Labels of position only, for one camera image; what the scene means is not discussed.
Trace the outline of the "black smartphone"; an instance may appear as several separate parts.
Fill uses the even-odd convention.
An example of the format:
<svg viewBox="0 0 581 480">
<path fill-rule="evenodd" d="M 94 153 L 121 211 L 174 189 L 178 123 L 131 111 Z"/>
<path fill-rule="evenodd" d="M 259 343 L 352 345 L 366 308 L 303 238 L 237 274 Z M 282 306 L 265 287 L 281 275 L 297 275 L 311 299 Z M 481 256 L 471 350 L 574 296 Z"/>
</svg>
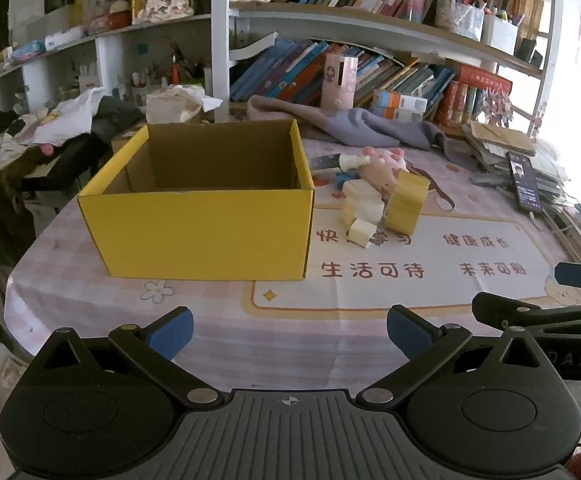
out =
<svg viewBox="0 0 581 480">
<path fill-rule="evenodd" d="M 542 211 L 542 203 L 531 160 L 528 156 L 515 152 L 507 152 L 506 158 L 514 182 L 519 208 L 526 212 L 539 214 Z"/>
</svg>

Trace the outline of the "small cream block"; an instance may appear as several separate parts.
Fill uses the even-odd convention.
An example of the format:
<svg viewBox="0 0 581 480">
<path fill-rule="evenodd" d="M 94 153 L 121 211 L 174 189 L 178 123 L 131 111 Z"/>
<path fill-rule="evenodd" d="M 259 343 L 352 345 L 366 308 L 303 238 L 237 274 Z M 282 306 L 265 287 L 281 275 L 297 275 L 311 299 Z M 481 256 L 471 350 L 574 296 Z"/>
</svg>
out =
<svg viewBox="0 0 581 480">
<path fill-rule="evenodd" d="M 366 248 L 371 244 L 371 239 L 375 235 L 376 230 L 377 226 L 374 223 L 361 218 L 355 219 L 348 229 L 347 240 L 357 246 Z"/>
</svg>

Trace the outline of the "pink plush pig toy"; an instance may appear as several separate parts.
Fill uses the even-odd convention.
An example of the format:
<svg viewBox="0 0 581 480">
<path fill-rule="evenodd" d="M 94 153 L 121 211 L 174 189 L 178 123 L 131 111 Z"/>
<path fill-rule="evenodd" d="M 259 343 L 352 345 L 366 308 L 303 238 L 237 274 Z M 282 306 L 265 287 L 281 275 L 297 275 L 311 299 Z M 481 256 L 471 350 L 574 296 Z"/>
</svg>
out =
<svg viewBox="0 0 581 480">
<path fill-rule="evenodd" d="M 363 148 L 362 154 L 368 163 L 359 167 L 359 176 L 383 196 L 388 198 L 397 183 L 400 171 L 407 171 L 405 151 L 402 148 L 385 150 L 384 148 Z"/>
</svg>

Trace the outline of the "dark spray bottle white cap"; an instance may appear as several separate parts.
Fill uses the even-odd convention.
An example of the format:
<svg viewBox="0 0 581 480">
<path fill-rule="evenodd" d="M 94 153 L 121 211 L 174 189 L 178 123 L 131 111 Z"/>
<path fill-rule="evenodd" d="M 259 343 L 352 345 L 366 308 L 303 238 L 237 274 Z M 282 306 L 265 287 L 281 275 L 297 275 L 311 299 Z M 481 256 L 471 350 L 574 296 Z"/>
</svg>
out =
<svg viewBox="0 0 581 480">
<path fill-rule="evenodd" d="M 311 171 L 338 170 L 348 172 L 369 164 L 366 155 L 333 154 L 314 157 L 309 160 Z"/>
</svg>

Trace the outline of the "yellow cardboard box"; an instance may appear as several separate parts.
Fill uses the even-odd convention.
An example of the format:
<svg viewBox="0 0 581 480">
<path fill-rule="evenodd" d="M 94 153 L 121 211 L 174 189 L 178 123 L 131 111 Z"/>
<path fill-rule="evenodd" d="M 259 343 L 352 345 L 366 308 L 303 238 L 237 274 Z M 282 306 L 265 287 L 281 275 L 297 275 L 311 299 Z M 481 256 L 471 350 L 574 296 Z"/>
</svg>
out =
<svg viewBox="0 0 581 480">
<path fill-rule="evenodd" d="M 78 203 L 116 278 L 298 281 L 314 193 L 293 120 L 149 124 Z"/>
</svg>

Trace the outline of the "white power adapter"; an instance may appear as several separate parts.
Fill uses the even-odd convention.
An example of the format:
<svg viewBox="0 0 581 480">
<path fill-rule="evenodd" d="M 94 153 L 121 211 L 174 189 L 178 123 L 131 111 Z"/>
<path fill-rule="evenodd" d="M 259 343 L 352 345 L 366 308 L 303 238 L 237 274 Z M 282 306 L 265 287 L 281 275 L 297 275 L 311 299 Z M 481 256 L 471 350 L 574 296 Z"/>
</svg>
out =
<svg viewBox="0 0 581 480">
<path fill-rule="evenodd" d="M 378 226 L 383 219 L 384 210 L 385 203 L 382 200 L 347 197 L 341 208 L 340 220 L 347 230 L 351 228 L 355 220 L 364 220 Z"/>
</svg>

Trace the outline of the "pink cylindrical box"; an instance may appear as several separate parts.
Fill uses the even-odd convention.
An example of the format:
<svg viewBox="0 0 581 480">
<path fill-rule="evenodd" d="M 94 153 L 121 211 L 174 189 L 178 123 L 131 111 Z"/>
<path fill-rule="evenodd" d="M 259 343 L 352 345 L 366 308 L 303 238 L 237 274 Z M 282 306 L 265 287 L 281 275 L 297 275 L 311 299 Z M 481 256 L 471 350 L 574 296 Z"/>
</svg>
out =
<svg viewBox="0 0 581 480">
<path fill-rule="evenodd" d="M 351 110 L 354 104 L 357 57 L 328 53 L 325 58 L 321 102 L 323 110 Z"/>
</svg>

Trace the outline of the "grey purple cloth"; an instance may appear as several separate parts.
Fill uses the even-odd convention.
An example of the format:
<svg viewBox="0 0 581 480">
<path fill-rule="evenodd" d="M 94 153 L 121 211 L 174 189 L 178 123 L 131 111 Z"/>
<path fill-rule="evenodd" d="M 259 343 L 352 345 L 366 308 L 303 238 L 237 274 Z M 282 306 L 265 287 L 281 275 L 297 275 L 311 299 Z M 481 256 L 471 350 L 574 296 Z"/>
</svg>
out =
<svg viewBox="0 0 581 480">
<path fill-rule="evenodd" d="M 327 136 L 351 148 L 400 148 L 431 151 L 443 148 L 447 137 L 431 122 L 397 122 L 374 115 L 364 108 L 323 110 L 321 107 L 253 96 L 247 101 L 249 120 L 292 120 L 311 130 L 314 139 Z"/>
</svg>

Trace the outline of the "orange blue white box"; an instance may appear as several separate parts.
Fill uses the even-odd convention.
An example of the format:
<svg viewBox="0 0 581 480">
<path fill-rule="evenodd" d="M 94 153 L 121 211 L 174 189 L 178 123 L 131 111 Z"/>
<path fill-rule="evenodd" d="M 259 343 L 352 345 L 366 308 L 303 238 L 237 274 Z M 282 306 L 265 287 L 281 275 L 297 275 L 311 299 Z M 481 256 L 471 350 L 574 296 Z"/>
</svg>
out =
<svg viewBox="0 0 581 480">
<path fill-rule="evenodd" d="M 375 90 L 371 112 L 397 122 L 421 122 L 427 106 L 428 100 L 420 96 L 403 96 L 399 92 Z"/>
</svg>

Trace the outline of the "white charger block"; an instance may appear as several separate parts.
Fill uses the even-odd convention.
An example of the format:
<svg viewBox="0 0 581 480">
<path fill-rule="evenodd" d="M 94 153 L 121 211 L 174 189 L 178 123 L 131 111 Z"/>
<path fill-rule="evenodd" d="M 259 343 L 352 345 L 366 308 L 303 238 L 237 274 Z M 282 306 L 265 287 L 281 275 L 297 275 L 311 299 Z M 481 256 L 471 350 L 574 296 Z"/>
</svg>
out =
<svg viewBox="0 0 581 480">
<path fill-rule="evenodd" d="M 342 193 L 351 200 L 381 200 L 381 193 L 364 179 L 345 181 Z"/>
</svg>

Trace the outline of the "stack of papers and books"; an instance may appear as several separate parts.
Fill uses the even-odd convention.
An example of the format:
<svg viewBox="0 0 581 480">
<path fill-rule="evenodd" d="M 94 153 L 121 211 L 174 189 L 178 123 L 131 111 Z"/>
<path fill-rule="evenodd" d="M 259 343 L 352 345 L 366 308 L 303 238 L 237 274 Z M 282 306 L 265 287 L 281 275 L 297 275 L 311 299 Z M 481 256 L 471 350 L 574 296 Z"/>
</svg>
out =
<svg viewBox="0 0 581 480">
<path fill-rule="evenodd" d="M 469 122 L 461 131 L 483 168 L 473 183 L 507 192 L 519 210 L 581 262 L 581 202 L 566 192 L 565 170 L 547 148 L 521 132 L 481 122 Z"/>
</svg>

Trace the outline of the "pink cartoon table mat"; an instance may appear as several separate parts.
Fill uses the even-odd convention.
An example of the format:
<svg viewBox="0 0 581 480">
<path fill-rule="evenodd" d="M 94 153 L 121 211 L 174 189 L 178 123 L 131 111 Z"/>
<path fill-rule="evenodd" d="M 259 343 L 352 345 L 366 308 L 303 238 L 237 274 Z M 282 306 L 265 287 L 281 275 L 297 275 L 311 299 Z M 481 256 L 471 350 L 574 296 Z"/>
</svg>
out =
<svg viewBox="0 0 581 480">
<path fill-rule="evenodd" d="M 348 241 L 345 197 L 331 174 L 315 177 L 315 208 L 307 274 L 301 281 L 255 282 L 245 310 L 286 318 L 371 316 L 391 304 L 434 315 L 469 310 L 478 292 L 542 306 L 571 306 L 581 294 L 557 284 L 563 256 L 555 238 L 516 211 L 499 191 L 479 188 L 465 169 L 435 154 L 409 161 L 430 182 L 411 235 L 379 226 L 366 247 Z"/>
</svg>

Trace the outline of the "white bookshelf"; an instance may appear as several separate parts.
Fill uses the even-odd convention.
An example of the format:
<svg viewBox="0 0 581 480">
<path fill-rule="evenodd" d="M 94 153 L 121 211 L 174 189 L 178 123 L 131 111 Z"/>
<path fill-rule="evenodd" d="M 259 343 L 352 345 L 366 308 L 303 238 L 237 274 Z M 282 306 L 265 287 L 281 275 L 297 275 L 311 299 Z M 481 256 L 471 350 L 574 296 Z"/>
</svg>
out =
<svg viewBox="0 0 581 480">
<path fill-rule="evenodd" d="M 198 84 L 225 122 L 253 96 L 319 107 L 328 53 L 357 57 L 353 107 L 375 90 L 428 100 L 427 119 L 536 133 L 545 112 L 549 0 L 193 0 L 195 14 L 133 23 L 133 0 L 0 0 L 0 112 L 97 89 L 146 105 Z"/>
</svg>

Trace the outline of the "white tissue pack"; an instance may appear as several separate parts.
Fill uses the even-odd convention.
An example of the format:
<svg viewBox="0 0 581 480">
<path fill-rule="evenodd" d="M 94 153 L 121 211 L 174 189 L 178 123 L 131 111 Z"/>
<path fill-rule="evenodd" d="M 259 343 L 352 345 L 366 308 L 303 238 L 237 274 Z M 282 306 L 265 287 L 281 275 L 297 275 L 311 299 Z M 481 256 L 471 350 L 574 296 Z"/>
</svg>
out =
<svg viewBox="0 0 581 480">
<path fill-rule="evenodd" d="M 221 99 L 208 96 L 198 84 L 176 84 L 147 96 L 145 117 L 149 125 L 184 124 L 222 103 Z"/>
</svg>

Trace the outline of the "blue wrapper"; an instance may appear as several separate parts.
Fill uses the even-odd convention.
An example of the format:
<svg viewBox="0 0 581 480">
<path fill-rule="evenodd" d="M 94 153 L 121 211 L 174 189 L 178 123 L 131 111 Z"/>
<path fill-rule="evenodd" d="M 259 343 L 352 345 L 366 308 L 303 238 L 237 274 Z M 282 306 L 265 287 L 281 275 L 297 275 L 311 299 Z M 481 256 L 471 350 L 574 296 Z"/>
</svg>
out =
<svg viewBox="0 0 581 480">
<path fill-rule="evenodd" d="M 341 191 L 345 182 L 356 180 L 358 177 L 359 175 L 356 172 L 353 172 L 352 174 L 348 174 L 348 172 L 337 172 L 335 177 L 336 188 Z"/>
</svg>

